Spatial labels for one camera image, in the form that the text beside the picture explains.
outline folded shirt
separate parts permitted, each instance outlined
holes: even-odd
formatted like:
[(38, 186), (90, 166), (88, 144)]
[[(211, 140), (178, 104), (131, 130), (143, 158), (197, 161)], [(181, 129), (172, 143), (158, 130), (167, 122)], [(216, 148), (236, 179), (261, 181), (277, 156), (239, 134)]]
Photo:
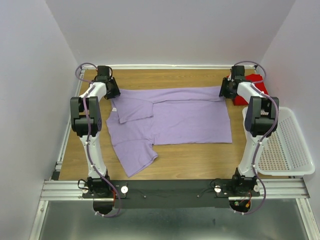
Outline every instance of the folded shirt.
[(153, 145), (232, 143), (220, 87), (120, 90), (106, 121), (112, 146), (131, 177), (158, 154)]

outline white basket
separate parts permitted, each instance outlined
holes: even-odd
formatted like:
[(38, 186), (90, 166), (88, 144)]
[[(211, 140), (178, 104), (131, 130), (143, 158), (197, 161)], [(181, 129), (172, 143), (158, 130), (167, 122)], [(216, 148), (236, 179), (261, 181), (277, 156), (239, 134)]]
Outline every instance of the white basket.
[[(242, 111), (243, 127), (248, 107)], [(272, 176), (303, 176), (312, 174), (312, 161), (305, 138), (295, 114), (287, 107), (279, 107), (278, 126), (264, 146), (258, 172)]]

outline wooden table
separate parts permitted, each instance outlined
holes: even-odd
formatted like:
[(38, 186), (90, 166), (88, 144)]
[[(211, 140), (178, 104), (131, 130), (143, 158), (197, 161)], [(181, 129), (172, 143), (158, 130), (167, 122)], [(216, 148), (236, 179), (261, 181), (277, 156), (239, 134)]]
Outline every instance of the wooden table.
[[(86, 70), (85, 79), (92, 80), (95, 70)], [(146, 90), (187, 87), (220, 86), (222, 79), (229, 75), (227, 69), (139, 69), (114, 70), (113, 76), (121, 89)], [(83, 82), (80, 94), (88, 89)], [(131, 180), (176, 180), (231, 178), (239, 165), (246, 144), (243, 128), (242, 109), (226, 100), (231, 122), (232, 144), (178, 144), (156, 145), (153, 149), (159, 157)], [(100, 110), (105, 122), (111, 111), (109, 100), (101, 99)], [(111, 144), (108, 128), (104, 123), (100, 134), (100, 145), (104, 163), (113, 180), (126, 180), (128, 177), (121, 166)], [(59, 180), (78, 180), (88, 177), (88, 165), (84, 148), (77, 134), (70, 132)]]

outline white wall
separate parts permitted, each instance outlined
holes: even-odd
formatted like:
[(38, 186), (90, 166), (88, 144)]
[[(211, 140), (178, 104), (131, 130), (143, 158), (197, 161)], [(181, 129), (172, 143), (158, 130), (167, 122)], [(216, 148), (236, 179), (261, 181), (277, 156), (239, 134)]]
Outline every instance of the white wall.
[(78, 62), (260, 61), (294, 0), (46, 0)]
[(77, 62), (44, 0), (0, 8), (0, 239), (29, 239), (54, 169)]
[(294, 111), (311, 151), (316, 170), (304, 179), (320, 226), (319, 13), (319, 0), (297, 0), (261, 63), (268, 91)]

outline red cloth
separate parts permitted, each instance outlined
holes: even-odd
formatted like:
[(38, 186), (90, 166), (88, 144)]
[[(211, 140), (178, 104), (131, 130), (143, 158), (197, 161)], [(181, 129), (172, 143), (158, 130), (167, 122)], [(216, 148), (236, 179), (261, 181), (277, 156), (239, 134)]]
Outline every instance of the red cloth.
[[(250, 74), (248, 76), (245, 76), (246, 80), (249, 80), (251, 82), (258, 82), (261, 81), (263, 78), (261, 75), (259, 74)], [(265, 84), (263, 82), (261, 83), (257, 83), (255, 85), (260, 91), (264, 91), (265, 94), (268, 94), (268, 91), (265, 87)], [(248, 103), (246, 102), (246, 100), (244, 100), (243, 97), (241, 96), (236, 96), (235, 99), (232, 100), (234, 105), (248, 105)]]

